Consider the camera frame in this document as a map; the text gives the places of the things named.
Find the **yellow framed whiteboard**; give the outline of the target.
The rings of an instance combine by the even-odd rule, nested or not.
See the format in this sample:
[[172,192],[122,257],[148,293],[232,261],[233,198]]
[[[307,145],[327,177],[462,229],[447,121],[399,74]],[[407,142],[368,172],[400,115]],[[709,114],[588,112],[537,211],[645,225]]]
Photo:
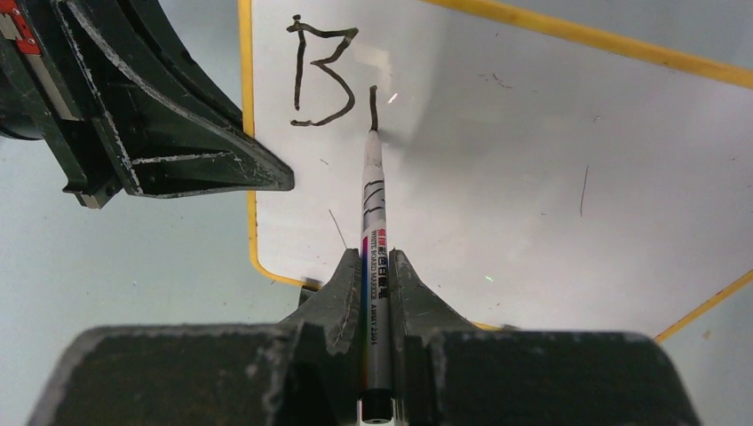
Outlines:
[[244,126],[294,172],[250,261],[361,242],[376,86],[388,244],[470,320],[677,333],[752,280],[749,1],[241,1]]

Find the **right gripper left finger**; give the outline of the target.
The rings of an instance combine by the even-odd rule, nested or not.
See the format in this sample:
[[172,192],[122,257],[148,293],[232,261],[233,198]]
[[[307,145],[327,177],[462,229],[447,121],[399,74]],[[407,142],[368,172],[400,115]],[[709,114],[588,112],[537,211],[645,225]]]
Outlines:
[[32,425],[354,425],[361,260],[268,324],[95,327],[60,356]]

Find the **silver whiteboard marker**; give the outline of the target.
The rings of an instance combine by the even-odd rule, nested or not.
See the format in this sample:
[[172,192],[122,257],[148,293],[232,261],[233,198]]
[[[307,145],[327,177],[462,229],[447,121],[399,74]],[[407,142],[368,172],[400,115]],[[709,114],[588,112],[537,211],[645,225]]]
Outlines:
[[393,408],[385,178],[376,130],[369,131],[365,143],[361,206],[361,308],[365,320],[361,421],[380,425],[392,420]]

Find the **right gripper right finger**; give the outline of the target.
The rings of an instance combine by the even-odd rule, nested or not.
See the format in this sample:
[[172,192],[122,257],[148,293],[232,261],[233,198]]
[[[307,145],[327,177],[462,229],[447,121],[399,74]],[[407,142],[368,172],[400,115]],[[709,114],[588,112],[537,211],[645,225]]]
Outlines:
[[670,357],[626,331],[474,326],[389,255],[399,425],[697,425]]

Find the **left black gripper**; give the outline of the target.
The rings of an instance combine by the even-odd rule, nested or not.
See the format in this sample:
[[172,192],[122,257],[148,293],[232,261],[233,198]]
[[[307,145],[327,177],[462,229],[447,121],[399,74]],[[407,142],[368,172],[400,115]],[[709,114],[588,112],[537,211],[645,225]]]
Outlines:
[[43,140],[89,209],[123,187],[180,198],[295,185],[156,1],[3,1],[1,134]]

